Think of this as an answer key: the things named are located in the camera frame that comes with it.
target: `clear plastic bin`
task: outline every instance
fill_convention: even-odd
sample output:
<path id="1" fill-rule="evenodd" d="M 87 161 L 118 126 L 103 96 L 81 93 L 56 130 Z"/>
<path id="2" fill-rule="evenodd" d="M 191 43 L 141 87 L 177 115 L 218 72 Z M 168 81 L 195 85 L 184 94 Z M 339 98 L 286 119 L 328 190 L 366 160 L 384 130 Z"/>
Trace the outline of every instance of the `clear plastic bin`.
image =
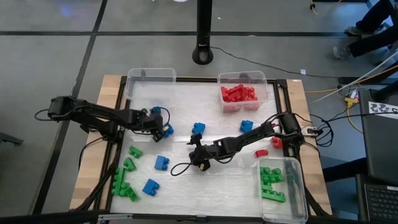
<path id="1" fill-rule="evenodd" d="M 221 108 L 224 113 L 245 110 L 258 110 L 258 108 L 269 100 L 269 88 L 266 76 L 261 71 L 249 72 L 228 72 L 221 73 L 217 77 L 220 93 Z M 254 88 L 256 100 L 246 99 L 246 101 L 227 102 L 223 98 L 222 88 L 231 89 L 239 84 L 245 88 Z"/>
<path id="2" fill-rule="evenodd" d="M 284 176 L 282 182 L 271 184 L 272 191 L 283 193 L 285 202 L 278 202 L 263 198 L 264 184 L 261 179 L 261 167 L 269 167 L 271 170 L 279 168 Z M 307 203 L 301 166 L 298 160 L 291 157 L 263 157 L 257 162 L 257 187 L 259 189 L 259 201 L 261 217 L 267 222 L 275 223 L 305 223 L 308 219 Z"/>
<path id="3" fill-rule="evenodd" d="M 127 75 L 124 96 L 132 100 L 135 91 L 145 91 L 148 99 L 173 97 L 176 76 L 172 68 L 133 68 Z"/>

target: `blue toy block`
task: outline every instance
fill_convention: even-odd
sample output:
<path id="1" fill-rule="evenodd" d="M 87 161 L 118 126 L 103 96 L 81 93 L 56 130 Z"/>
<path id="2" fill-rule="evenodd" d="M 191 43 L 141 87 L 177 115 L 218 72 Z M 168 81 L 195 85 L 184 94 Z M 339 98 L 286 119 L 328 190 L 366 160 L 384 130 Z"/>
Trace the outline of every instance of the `blue toy block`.
<path id="1" fill-rule="evenodd" d="M 160 110 L 160 107 L 155 106 L 155 107 L 153 107 L 152 109 L 150 109 L 150 113 L 158 113 L 158 114 L 161 114 L 162 112 L 161 112 L 161 110 Z"/>
<path id="2" fill-rule="evenodd" d="M 174 133 L 174 129 L 171 124 L 168 124 L 166 127 L 163 128 L 164 137 L 167 138 L 168 136 Z"/>
<path id="3" fill-rule="evenodd" d="M 203 123 L 195 123 L 195 124 L 193 124 L 192 133 L 203 135 L 203 132 L 205 131 L 205 127 L 206 127 L 206 125 Z"/>
<path id="4" fill-rule="evenodd" d="M 167 170 L 167 164 L 169 163 L 169 159 L 164 156 L 157 156 L 155 169 L 158 170 Z"/>
<path id="5" fill-rule="evenodd" d="M 243 133 L 248 133 L 253 128 L 253 121 L 242 121 L 240 130 Z"/>
<path id="6" fill-rule="evenodd" d="M 159 189 L 159 184 L 155 182 L 152 179 L 148 179 L 147 183 L 144 186 L 144 189 L 142 190 L 145 194 L 149 194 L 151 196 L 155 196 L 156 191 Z"/>

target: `wooden board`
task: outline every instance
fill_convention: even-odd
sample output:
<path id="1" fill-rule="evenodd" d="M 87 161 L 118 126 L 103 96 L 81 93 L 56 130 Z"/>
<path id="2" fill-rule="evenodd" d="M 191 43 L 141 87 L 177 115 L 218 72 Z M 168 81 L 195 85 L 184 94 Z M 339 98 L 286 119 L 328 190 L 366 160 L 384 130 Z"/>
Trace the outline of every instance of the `wooden board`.
<path id="1" fill-rule="evenodd" d="M 121 76 L 105 75 L 103 84 L 99 92 L 97 104 L 114 108 L 118 97 Z M 287 80 L 290 104 L 292 111 L 299 114 L 305 119 L 310 119 L 308 112 L 307 100 L 301 80 Z M 284 102 L 283 92 L 280 89 L 281 102 Z M 298 120 L 300 125 L 308 126 L 308 122 Z M 90 133 L 87 142 L 100 137 L 98 133 Z M 306 137 L 306 141 L 316 144 L 313 138 Z M 90 194 L 100 178 L 101 166 L 104 159 L 106 142 L 99 142 L 85 150 L 81 167 L 76 180 L 75 191 L 73 193 L 70 208 L 79 206 L 84 199 Z M 326 191 L 326 183 L 323 180 L 322 167 L 319 160 L 318 152 L 309 146 L 302 146 L 300 151 L 302 167 L 304 173 L 305 184 L 315 200 L 322 208 L 331 214 L 328 193 Z M 104 208 L 108 191 L 104 190 L 101 198 L 100 208 Z"/>

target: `person's leg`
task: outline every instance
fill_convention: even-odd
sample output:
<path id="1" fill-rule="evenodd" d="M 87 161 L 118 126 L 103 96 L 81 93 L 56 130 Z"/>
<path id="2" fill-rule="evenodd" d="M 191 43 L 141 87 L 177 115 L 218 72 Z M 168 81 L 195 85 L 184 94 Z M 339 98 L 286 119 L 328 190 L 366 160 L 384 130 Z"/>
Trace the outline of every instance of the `person's leg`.
<path id="1" fill-rule="evenodd" d="M 361 21 L 356 23 L 356 27 L 363 32 L 374 32 L 392 13 L 394 13 L 394 7 L 390 1 L 380 0 L 366 13 Z"/>
<path id="2" fill-rule="evenodd" d="M 367 174 L 368 164 L 366 158 L 357 159 L 351 162 L 346 162 L 333 167 L 328 167 L 322 170 L 325 182 L 354 177 L 355 174 Z"/>
<path id="3" fill-rule="evenodd" d="M 393 44 L 398 40 L 398 26 L 392 26 L 387 28 L 380 34 L 376 34 L 367 38 L 363 38 L 356 42 L 353 42 L 347 48 L 351 52 L 353 57 L 364 55 L 372 50 L 379 49 L 381 47 Z"/>

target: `person's foot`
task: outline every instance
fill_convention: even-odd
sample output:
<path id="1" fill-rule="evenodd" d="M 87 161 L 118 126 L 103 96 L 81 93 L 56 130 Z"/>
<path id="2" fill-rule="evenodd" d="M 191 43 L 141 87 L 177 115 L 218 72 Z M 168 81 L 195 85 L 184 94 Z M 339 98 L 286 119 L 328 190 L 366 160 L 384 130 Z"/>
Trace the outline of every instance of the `person's foot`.
<path id="1" fill-rule="evenodd" d="M 350 35 L 373 35 L 373 32 L 364 32 L 357 27 L 348 27 L 345 32 Z"/>
<path id="2" fill-rule="evenodd" d="M 352 56 L 348 47 L 334 47 L 333 54 L 339 60 L 347 60 Z"/>

